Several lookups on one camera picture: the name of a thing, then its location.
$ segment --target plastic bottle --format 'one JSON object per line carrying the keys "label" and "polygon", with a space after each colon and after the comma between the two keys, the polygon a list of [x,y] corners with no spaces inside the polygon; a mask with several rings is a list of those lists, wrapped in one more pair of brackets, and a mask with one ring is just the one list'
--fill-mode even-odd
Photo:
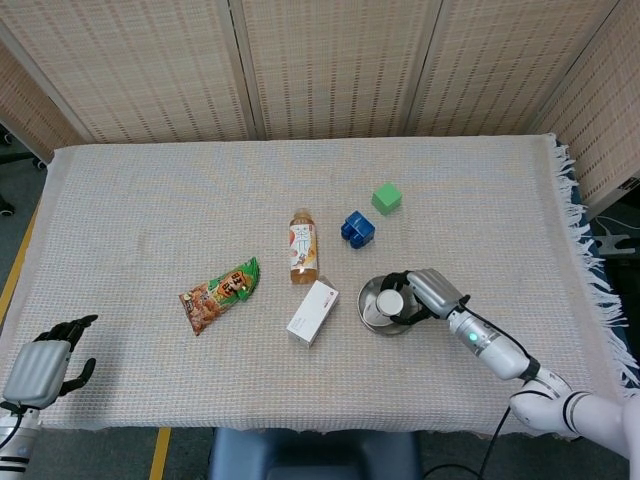
{"label": "plastic bottle", "polygon": [[289,223],[291,283],[313,283],[318,278],[316,224],[305,208],[296,210]]}

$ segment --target black cable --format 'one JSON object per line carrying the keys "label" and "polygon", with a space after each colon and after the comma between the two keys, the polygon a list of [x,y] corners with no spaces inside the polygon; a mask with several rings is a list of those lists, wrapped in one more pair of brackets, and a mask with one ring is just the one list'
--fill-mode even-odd
{"label": "black cable", "polygon": [[444,463],[442,465],[438,465],[437,467],[433,467],[431,470],[427,470],[425,472],[425,474],[422,476],[422,479],[424,480],[425,478],[427,478],[429,475],[431,475],[433,472],[440,470],[442,468],[460,468],[466,472],[469,472],[472,475],[475,475],[476,478],[480,478],[478,475],[479,473],[476,472],[475,470],[469,468],[469,467],[465,467],[464,465],[458,465],[457,463]]}
{"label": "black cable", "polygon": [[500,419],[498,428],[496,428],[496,431],[493,434],[493,437],[491,438],[491,442],[489,443],[489,448],[487,448],[487,453],[484,454],[484,460],[482,461],[482,466],[480,467],[480,473],[478,474],[478,478],[482,478],[482,475],[484,475],[484,471],[487,469],[487,465],[489,464],[489,457],[491,456],[493,447],[495,447],[496,445],[496,440],[498,440],[498,433],[500,433],[500,430],[502,430],[502,426],[504,425],[504,422],[507,421],[507,417],[509,416],[509,413],[511,413],[511,407],[507,407],[507,409],[504,411],[504,415],[502,415],[502,418]]}
{"label": "black cable", "polygon": [[7,444],[11,441],[14,435],[18,432],[18,429],[20,428],[21,423],[22,423],[22,413],[18,413],[18,421],[16,422],[15,426],[13,427],[13,430],[11,430],[11,433],[7,436],[7,438],[5,438],[2,441],[2,443],[0,443],[0,450],[6,447]]}
{"label": "black cable", "polygon": [[520,390],[519,392],[514,393],[513,395],[511,395],[511,398],[513,397],[517,397],[519,395],[538,395],[539,397],[544,397],[544,398],[548,398],[549,400],[553,400],[553,398],[551,398],[551,395],[547,395],[544,392],[538,392],[537,390]]}
{"label": "black cable", "polygon": [[500,433],[500,430],[502,430],[502,426],[504,425],[504,422],[507,421],[507,417],[509,416],[509,413],[511,413],[511,407],[507,407],[504,414],[502,415],[502,418],[500,419],[500,422],[498,423],[498,427],[496,428],[496,430],[493,432],[493,435],[491,436],[491,441],[489,442],[489,447],[487,448],[487,452],[484,454],[484,458],[482,459],[482,465],[480,466],[479,472],[476,472],[475,470],[469,467],[466,467],[464,465],[459,465],[457,463],[445,463],[443,465],[438,465],[437,467],[433,467],[430,470],[427,470],[425,474],[422,476],[422,480],[427,478],[436,470],[440,470],[441,468],[460,468],[462,470],[465,470],[475,475],[477,480],[484,480],[484,477],[483,477],[484,471],[486,470],[487,465],[489,464],[489,458],[491,457],[491,453],[493,452],[493,447],[495,447],[496,440],[498,440],[498,434]]}
{"label": "black cable", "polygon": [[489,320],[487,320],[486,318],[482,317],[481,315],[478,315],[476,312],[474,312],[473,310],[471,310],[469,307],[467,307],[464,304],[460,304],[462,306],[462,308],[464,308],[467,312],[469,312],[471,315],[473,315],[474,317],[477,317],[479,320],[483,321],[484,323],[486,323],[487,325],[489,325],[491,328],[493,328],[494,330],[496,330],[497,332],[500,332],[502,335],[504,335],[505,337],[507,337],[509,340],[511,340],[513,343],[515,343],[517,345],[517,347],[522,350],[522,353],[524,354],[525,357],[527,358],[531,358],[531,355],[529,355],[529,352],[527,352],[527,349],[524,348],[522,346],[522,344],[517,341],[515,338],[513,338],[511,335],[509,335],[507,332],[505,332],[504,330],[502,330],[500,327],[498,327],[497,325],[495,325],[493,322],[490,322]]}

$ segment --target snack bag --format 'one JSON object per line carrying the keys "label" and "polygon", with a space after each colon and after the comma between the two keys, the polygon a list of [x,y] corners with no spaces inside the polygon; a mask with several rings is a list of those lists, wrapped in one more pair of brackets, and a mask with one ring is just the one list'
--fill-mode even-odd
{"label": "snack bag", "polygon": [[260,266],[253,257],[230,272],[181,294],[180,301],[196,336],[238,300],[245,302],[259,278]]}

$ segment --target green block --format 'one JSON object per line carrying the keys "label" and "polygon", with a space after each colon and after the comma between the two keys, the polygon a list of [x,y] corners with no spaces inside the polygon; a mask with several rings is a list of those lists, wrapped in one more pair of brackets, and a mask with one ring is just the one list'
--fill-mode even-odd
{"label": "green block", "polygon": [[371,203],[381,214],[386,215],[400,206],[402,193],[392,183],[385,183],[373,192]]}

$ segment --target metal bowl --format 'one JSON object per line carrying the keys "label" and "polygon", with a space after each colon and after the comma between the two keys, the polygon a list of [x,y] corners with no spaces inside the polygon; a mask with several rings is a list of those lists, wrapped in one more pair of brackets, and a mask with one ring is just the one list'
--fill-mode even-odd
{"label": "metal bowl", "polygon": [[[372,278],[365,283],[364,287],[362,287],[358,294],[358,313],[360,314],[360,320],[362,320],[364,326],[372,332],[380,333],[382,335],[398,335],[399,333],[404,333],[409,330],[411,325],[400,325],[398,323],[394,323],[391,319],[389,319],[389,323],[386,325],[371,325],[370,323],[367,323],[363,315],[365,307],[370,302],[374,302],[380,293],[380,288],[382,287],[382,281],[384,278],[385,277],[383,275]],[[420,304],[416,301],[416,298],[413,296],[413,292],[410,289],[403,288],[400,291],[400,295],[402,295],[402,299],[404,300],[404,307],[400,312],[401,317],[410,317],[420,310]]]}

